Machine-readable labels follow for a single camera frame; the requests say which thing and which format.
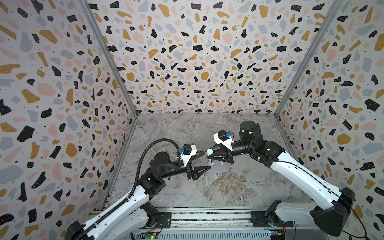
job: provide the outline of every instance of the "white bottle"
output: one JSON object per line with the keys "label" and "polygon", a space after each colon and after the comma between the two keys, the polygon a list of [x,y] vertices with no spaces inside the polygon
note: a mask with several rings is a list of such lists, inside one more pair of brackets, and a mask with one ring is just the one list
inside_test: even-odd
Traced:
{"label": "white bottle", "polygon": [[[213,154],[213,152],[214,152],[214,151],[213,151],[212,149],[208,148],[208,149],[207,149],[207,156]],[[208,159],[208,164],[212,166],[212,165],[214,164],[214,161],[215,161],[215,160],[213,160],[213,159]]]}

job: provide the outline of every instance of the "marble tabletop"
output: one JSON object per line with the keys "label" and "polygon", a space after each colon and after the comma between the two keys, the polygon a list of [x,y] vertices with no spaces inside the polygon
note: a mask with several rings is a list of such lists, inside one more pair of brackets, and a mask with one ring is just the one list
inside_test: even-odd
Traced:
{"label": "marble tabletop", "polygon": [[[159,138],[170,138],[179,147],[194,144],[200,151],[212,147],[213,134],[221,129],[234,132],[239,140],[239,125],[253,120],[260,124],[264,139],[285,147],[283,138],[271,114],[161,114],[142,113],[136,125],[120,173],[108,199],[108,205],[130,191],[137,163],[144,148]],[[141,167],[143,174],[150,160],[160,151],[176,160],[175,147],[168,142],[154,145],[146,154]],[[308,196],[281,174],[251,159],[247,154],[234,157],[235,164],[226,173],[204,173],[196,181],[186,174],[165,179],[165,188],[150,202],[155,207],[208,207],[208,206],[269,206],[274,200],[307,202]],[[194,160],[192,166],[206,166],[205,156]]]}

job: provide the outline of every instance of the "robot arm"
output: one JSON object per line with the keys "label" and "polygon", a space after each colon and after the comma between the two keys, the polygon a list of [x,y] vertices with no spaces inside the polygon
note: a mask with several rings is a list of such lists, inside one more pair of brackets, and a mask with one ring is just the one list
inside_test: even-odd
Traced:
{"label": "robot arm", "polygon": [[157,227],[158,211],[149,202],[164,187],[164,178],[186,173],[187,178],[197,180],[211,166],[193,168],[192,161],[205,153],[195,145],[185,144],[178,149],[178,159],[171,162],[166,152],[159,152],[149,163],[150,167],[137,182],[133,195],[130,191],[96,217],[80,224],[71,224],[65,240],[121,239],[139,228]]}
{"label": "robot arm", "polygon": [[224,130],[214,135],[216,144],[208,150],[209,164],[212,165],[214,160],[234,164],[234,156],[248,153],[251,158],[291,180],[314,200],[308,204],[275,201],[267,211],[266,221],[271,225],[277,219],[316,224],[324,232],[340,236],[354,202],[355,193],[351,189],[340,190],[303,167],[277,143],[264,140],[260,126],[253,121],[240,124],[239,141],[233,141],[231,135]]}

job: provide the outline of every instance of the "cable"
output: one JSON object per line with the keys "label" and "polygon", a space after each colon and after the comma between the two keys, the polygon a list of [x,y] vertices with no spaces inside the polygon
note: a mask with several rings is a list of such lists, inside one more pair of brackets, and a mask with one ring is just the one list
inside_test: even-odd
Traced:
{"label": "cable", "polygon": [[136,187],[137,187],[137,181],[139,180],[139,176],[140,176],[140,169],[141,169],[141,164],[143,162],[143,159],[145,157],[145,155],[147,154],[148,150],[153,146],[155,145],[156,143],[159,143],[159,142],[170,142],[172,143],[176,149],[177,149],[177,152],[176,152],[176,155],[179,157],[180,156],[180,152],[179,152],[179,146],[177,145],[176,142],[174,142],[173,140],[171,139],[168,139],[168,138],[160,138],[160,139],[157,139],[155,141],[153,141],[152,143],[150,143],[145,149],[144,149],[144,152],[141,154],[141,157],[139,159],[139,163],[137,164],[137,170],[136,170],[136,176],[135,176],[135,181],[133,183],[133,187],[132,187],[132,190],[131,192],[129,193],[128,197],[126,199],[123,199],[121,202],[119,202],[116,206],[114,206],[111,210],[109,210],[106,214],[104,214],[103,216],[101,216],[95,223],[93,223],[91,226],[89,226],[87,229],[85,229],[83,232],[81,232],[79,235],[77,235],[77,237],[74,239],[74,240],[79,240],[81,239],[85,234],[87,234],[90,230],[92,230],[93,228],[96,228],[96,226],[101,223],[106,217],[108,217],[111,213],[113,213],[114,211],[116,211],[119,207],[121,207],[124,203],[128,202],[129,199],[131,198],[131,196],[133,195],[133,193],[135,192],[136,190]]}
{"label": "cable", "polygon": [[293,224],[295,225],[295,235],[293,236],[292,240],[295,240],[295,238],[296,238],[296,222],[293,222]]}
{"label": "cable", "polygon": [[303,172],[307,173],[309,176],[311,176],[313,179],[315,179],[315,180],[316,180],[317,182],[319,182],[321,185],[323,185],[323,187],[325,187],[329,192],[333,193],[333,194],[336,195],[339,199],[343,200],[343,201],[345,202],[345,204],[347,204],[347,206],[353,211],[353,213],[355,214],[355,216],[358,218],[358,220],[359,220],[359,222],[360,222],[362,228],[364,229],[364,236],[362,236],[362,237],[358,237],[358,236],[354,236],[354,235],[352,235],[352,234],[350,234],[350,233],[347,233],[347,232],[344,231],[344,230],[342,230],[342,231],[343,231],[344,233],[346,233],[346,234],[352,236],[352,237],[355,237],[355,238],[365,238],[365,237],[367,237],[367,230],[366,230],[364,224],[362,223],[362,221],[360,220],[359,216],[356,214],[356,212],[355,212],[355,210],[352,208],[352,206],[351,206],[350,204],[348,204],[344,199],[340,198],[339,195],[337,195],[336,193],[334,193],[333,191],[331,191],[327,186],[325,186],[322,182],[320,182],[317,178],[315,178],[314,176],[312,176],[310,173],[308,173],[307,171],[305,171],[304,169],[302,169],[300,166],[298,166],[298,165],[296,165],[296,164],[293,164],[293,163],[291,163],[291,162],[286,162],[286,161],[276,161],[276,162],[285,162],[285,163],[289,163],[289,164],[294,165],[295,167],[301,169]]}

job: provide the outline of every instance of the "terrazzo wallpaper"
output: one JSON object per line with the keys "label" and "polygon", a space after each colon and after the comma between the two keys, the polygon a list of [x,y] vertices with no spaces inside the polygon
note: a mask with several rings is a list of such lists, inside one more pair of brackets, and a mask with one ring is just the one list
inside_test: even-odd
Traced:
{"label": "terrazzo wallpaper", "polygon": [[103,205],[132,119],[76,2],[0,7],[0,238],[63,239]]}
{"label": "terrazzo wallpaper", "polygon": [[332,0],[89,0],[138,112],[270,113]]}
{"label": "terrazzo wallpaper", "polygon": [[[354,190],[375,240],[384,238],[383,14],[382,0],[345,1],[278,117],[304,166]],[[344,230],[364,235],[354,216]]]}

